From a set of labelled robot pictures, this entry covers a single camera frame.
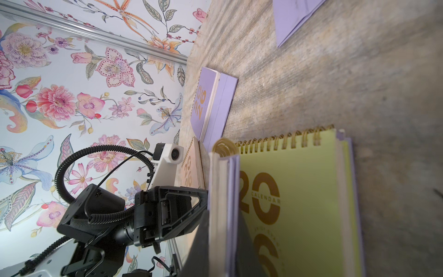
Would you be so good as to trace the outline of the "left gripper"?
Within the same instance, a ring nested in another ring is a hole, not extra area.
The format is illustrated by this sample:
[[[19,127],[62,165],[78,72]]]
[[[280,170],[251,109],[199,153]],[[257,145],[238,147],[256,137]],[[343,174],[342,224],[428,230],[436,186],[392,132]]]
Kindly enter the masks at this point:
[[[208,191],[186,187],[154,187],[136,194],[133,244],[154,247],[185,234],[199,225],[208,208]]]

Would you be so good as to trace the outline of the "purple desk calendar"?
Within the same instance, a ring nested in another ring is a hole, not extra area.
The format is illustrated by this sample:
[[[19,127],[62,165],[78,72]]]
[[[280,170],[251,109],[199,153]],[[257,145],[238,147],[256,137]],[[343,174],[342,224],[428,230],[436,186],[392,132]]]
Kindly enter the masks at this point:
[[[238,147],[229,139],[218,140],[210,153],[209,276],[234,277],[238,240]]]
[[[339,129],[336,137],[337,142],[341,143],[342,150],[338,177],[341,178],[339,181],[339,204],[344,275],[346,277],[365,277],[366,269],[352,139],[346,135],[344,129]]]

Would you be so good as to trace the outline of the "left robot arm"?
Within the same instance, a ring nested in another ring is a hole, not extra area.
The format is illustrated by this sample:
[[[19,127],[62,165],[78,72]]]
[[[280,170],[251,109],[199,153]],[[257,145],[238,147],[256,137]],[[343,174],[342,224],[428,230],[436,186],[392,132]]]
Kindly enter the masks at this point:
[[[41,254],[1,270],[3,277],[113,277],[130,246],[161,252],[163,241],[191,233],[207,209],[208,192],[185,187],[140,191],[135,205],[90,185],[68,207],[62,237]]]

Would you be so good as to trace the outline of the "green desk calendar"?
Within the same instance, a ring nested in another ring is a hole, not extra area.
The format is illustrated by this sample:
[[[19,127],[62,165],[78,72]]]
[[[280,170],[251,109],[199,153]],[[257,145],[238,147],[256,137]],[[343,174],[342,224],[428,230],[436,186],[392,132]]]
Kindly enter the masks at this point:
[[[345,277],[338,130],[237,142],[239,207],[269,277]]]

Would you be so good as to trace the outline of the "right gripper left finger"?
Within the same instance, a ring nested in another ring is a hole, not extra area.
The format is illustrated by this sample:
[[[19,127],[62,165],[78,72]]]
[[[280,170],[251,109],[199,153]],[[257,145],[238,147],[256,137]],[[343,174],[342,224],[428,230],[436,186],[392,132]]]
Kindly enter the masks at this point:
[[[188,258],[178,277],[209,276],[209,220],[210,212],[204,211]]]

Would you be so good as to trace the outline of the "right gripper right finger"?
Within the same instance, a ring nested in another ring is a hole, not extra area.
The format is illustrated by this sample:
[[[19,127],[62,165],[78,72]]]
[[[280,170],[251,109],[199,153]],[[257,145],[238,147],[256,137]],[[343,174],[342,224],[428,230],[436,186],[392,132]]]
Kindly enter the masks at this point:
[[[266,277],[255,251],[248,227],[242,214],[238,216],[236,243],[236,275],[238,277]]]

